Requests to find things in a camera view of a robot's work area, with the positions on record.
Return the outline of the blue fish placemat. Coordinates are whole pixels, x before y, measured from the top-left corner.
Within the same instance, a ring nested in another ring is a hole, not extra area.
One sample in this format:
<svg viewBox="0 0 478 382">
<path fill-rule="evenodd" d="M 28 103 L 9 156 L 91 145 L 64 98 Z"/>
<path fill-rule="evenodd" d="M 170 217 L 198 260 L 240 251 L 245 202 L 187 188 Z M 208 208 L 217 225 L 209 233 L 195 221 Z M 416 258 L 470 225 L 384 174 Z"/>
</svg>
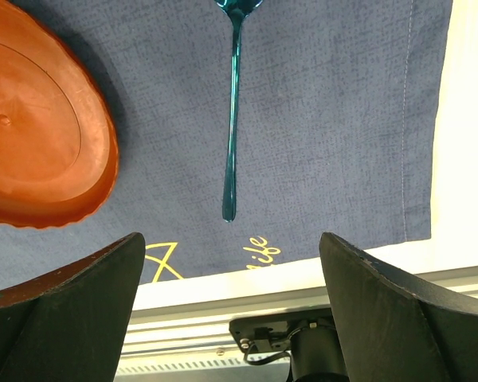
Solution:
<svg viewBox="0 0 478 382">
<path fill-rule="evenodd" d="M 143 283 L 431 236 L 449 1 L 265 1 L 242 30 L 237 215 L 221 217 L 231 25 L 211 1 L 21 1 L 95 77 L 116 122 L 108 202 L 66 228 L 0 225 L 0 290 L 131 232 Z"/>
</svg>

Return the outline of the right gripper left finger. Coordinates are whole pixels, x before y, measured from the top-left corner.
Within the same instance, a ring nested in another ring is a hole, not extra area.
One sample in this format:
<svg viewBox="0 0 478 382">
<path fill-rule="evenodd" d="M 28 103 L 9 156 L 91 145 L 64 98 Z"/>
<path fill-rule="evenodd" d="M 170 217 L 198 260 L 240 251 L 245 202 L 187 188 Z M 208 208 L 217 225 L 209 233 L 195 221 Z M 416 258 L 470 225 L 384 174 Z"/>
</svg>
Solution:
<svg viewBox="0 0 478 382">
<path fill-rule="evenodd" d="M 0 381 L 112 381 L 143 271 L 133 232 L 0 290 Z"/>
</svg>

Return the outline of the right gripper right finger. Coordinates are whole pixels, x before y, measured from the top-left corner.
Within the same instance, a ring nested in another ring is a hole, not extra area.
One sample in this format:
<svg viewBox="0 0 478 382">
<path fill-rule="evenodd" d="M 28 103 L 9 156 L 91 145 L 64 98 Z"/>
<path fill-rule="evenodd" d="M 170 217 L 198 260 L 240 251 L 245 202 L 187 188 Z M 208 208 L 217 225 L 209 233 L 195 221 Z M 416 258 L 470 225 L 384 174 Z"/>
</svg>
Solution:
<svg viewBox="0 0 478 382">
<path fill-rule="evenodd" d="M 320 260 L 352 381 L 478 381 L 478 298 L 325 232 Z"/>
</svg>

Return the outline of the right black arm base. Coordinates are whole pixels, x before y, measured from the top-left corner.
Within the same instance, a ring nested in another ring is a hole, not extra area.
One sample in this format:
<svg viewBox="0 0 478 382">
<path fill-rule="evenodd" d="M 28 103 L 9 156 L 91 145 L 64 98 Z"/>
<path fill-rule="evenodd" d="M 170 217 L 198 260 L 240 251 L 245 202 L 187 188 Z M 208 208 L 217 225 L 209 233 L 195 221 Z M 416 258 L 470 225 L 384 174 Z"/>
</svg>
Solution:
<svg viewBox="0 0 478 382">
<path fill-rule="evenodd" d="M 288 359 L 288 381 L 349 380 L 329 307 L 234 318 L 229 332 L 248 365 Z"/>
</svg>

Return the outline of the blue metal spoon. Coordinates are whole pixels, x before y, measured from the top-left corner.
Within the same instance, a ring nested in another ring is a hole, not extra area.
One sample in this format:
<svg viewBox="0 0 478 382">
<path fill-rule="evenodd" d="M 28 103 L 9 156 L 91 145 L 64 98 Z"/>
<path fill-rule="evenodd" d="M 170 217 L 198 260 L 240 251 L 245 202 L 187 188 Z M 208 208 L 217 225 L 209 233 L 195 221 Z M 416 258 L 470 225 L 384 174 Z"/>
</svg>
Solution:
<svg viewBox="0 0 478 382">
<path fill-rule="evenodd" d="M 237 121 L 241 70 L 241 31 L 247 17 L 264 1 L 216 1 L 232 24 L 232 51 L 230 71 L 229 133 L 222 195 L 222 219 L 232 222 L 237 211 Z"/>
</svg>

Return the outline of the red plate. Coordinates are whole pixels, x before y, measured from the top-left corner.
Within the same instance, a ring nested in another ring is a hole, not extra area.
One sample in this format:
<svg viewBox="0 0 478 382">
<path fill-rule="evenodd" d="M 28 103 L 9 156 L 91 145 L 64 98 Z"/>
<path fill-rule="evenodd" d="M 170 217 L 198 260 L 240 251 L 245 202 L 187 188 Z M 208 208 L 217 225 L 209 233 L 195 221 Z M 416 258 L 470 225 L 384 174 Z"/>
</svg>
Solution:
<svg viewBox="0 0 478 382">
<path fill-rule="evenodd" d="M 116 129 L 95 80 L 54 32 L 0 1 L 0 224 L 82 221 L 118 173 Z"/>
</svg>

